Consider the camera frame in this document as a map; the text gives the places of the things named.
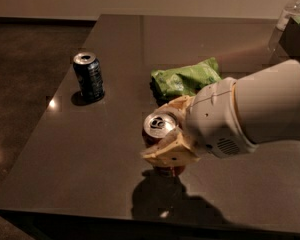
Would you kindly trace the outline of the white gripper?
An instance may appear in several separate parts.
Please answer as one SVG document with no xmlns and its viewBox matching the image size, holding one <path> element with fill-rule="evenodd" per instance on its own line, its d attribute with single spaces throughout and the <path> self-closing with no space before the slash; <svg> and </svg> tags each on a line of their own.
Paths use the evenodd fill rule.
<svg viewBox="0 0 300 240">
<path fill-rule="evenodd" d="M 185 120 L 188 133 L 201 149 L 219 157 L 253 153 L 258 145 L 244 133 L 235 108 L 233 78 L 225 78 L 201 89 L 197 95 L 183 95 L 156 109 Z M 178 167 L 198 162 L 194 142 L 179 127 L 143 150 L 141 156 L 155 167 Z"/>
</svg>

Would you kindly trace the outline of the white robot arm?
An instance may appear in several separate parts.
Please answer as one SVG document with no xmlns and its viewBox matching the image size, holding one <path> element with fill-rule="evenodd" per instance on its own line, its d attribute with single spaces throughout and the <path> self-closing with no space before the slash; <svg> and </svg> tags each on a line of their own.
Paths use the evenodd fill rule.
<svg viewBox="0 0 300 240">
<path fill-rule="evenodd" d="M 288 60 L 241 79 L 210 84 L 154 110 L 143 123 L 154 167 L 253 153 L 260 144 L 300 141 L 300 63 Z"/>
</svg>

